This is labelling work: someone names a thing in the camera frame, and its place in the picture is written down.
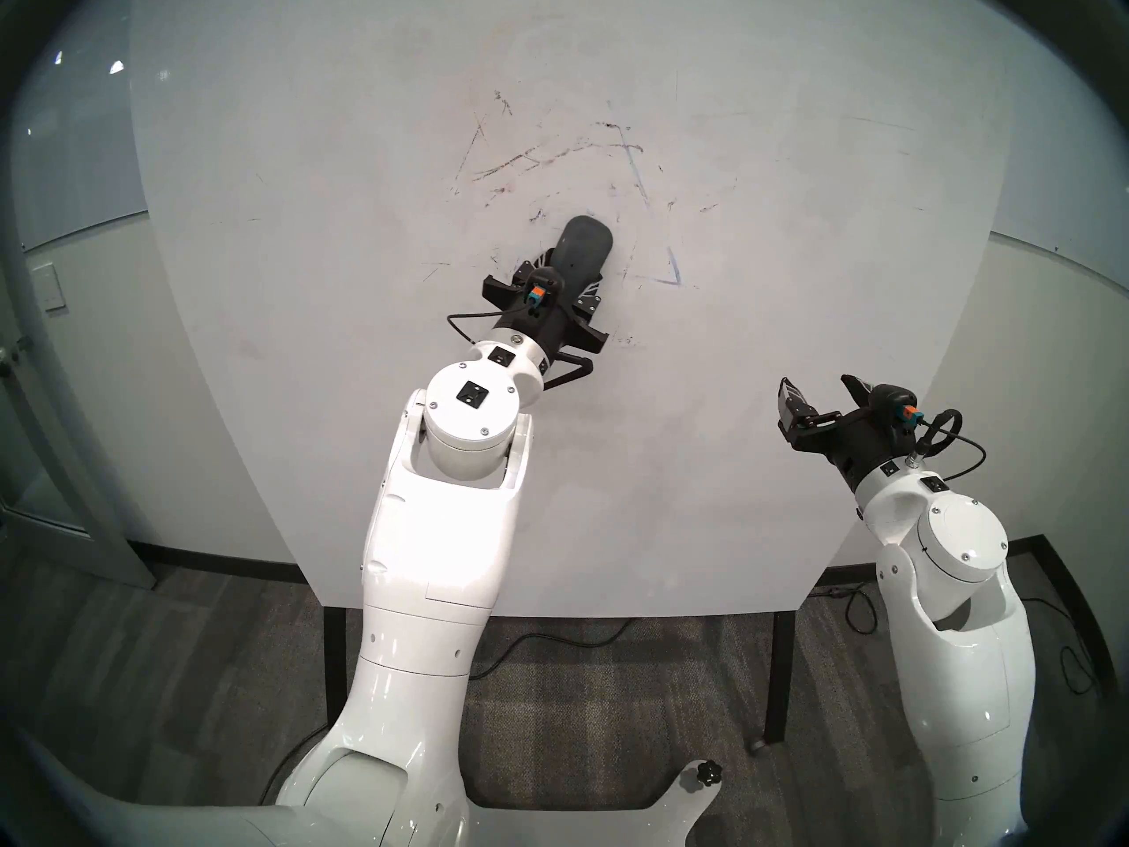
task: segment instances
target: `white cylindrical joint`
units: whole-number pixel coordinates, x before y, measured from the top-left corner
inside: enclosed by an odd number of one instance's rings
[[[489,477],[506,457],[519,407],[505,367],[485,359],[444,367],[425,398],[431,461],[452,479]]]
[[[495,328],[484,340],[474,343],[471,358],[484,358],[505,367],[520,398],[520,408],[535,403],[544,391],[549,358],[537,341],[509,328]]]
[[[934,621],[963,604],[1007,558],[1007,532],[996,514],[955,491],[929,503],[910,538],[917,538],[926,556],[914,559],[918,600]]]

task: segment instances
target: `whiteboard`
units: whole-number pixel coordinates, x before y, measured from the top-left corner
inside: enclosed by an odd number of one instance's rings
[[[534,407],[496,612],[789,609],[854,517],[790,376],[924,393],[1003,181],[973,0],[134,0],[138,157],[177,307],[323,604],[403,402],[574,215],[614,236],[595,373]]]

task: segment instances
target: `baseboard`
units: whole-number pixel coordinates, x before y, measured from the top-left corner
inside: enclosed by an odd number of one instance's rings
[[[1113,657],[1110,648],[1105,644],[1105,635],[1097,623],[1094,611],[1089,609],[1086,596],[1082,593],[1078,584],[1074,580],[1069,569],[1062,562],[1061,556],[1054,550],[1050,541],[1043,534],[1035,534],[1030,538],[1021,538],[1008,543],[1008,556],[1018,556],[1030,552],[1031,556],[1043,569],[1043,574],[1054,587],[1054,592],[1062,601],[1062,605],[1074,620],[1074,626],[1078,630],[1078,637],[1086,645],[1091,662],[1094,665],[1094,679],[1103,698],[1111,698],[1118,693],[1118,675],[1113,670]]]
[[[229,576],[275,579],[282,583],[303,583],[304,585],[309,585],[306,580],[306,575],[301,573],[301,568],[295,564],[212,556],[208,552],[192,552],[187,549],[173,549],[172,547],[161,547],[156,543],[141,543],[135,540],[131,540],[129,543],[142,561],[186,567],[192,570],[207,570],[211,574],[228,574]]]

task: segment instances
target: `gray carpet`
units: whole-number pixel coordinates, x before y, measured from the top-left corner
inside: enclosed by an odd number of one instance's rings
[[[1009,565],[1021,594],[1057,601],[1029,557]],[[115,797],[254,803],[278,761],[324,722],[321,609],[300,585],[155,569],[157,588],[141,592],[34,552],[0,566],[0,704]],[[841,601],[800,609],[787,741],[755,757],[744,748],[764,716],[768,614],[642,619],[595,650],[526,643],[471,683],[460,748],[467,794],[507,807],[639,807],[685,761],[709,757],[725,783],[689,844],[927,844],[929,783],[872,591],[872,636],[847,628]],[[1069,625],[1032,606],[1029,818],[1073,770],[1097,707],[1096,691],[1075,697],[1064,686]],[[496,619],[474,670],[527,630],[595,640],[619,625]],[[351,612],[350,670],[359,634]]]

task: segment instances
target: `black square label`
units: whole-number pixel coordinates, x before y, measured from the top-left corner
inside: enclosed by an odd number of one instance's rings
[[[487,356],[487,360],[492,360],[495,364],[500,364],[502,367],[508,367],[510,361],[517,356],[508,349],[504,349],[501,346],[495,346],[495,350]]]
[[[482,401],[487,399],[487,394],[490,392],[483,388],[481,385],[466,381],[463,385],[463,390],[458,392],[458,400],[465,403],[467,407],[478,409],[482,405]]]

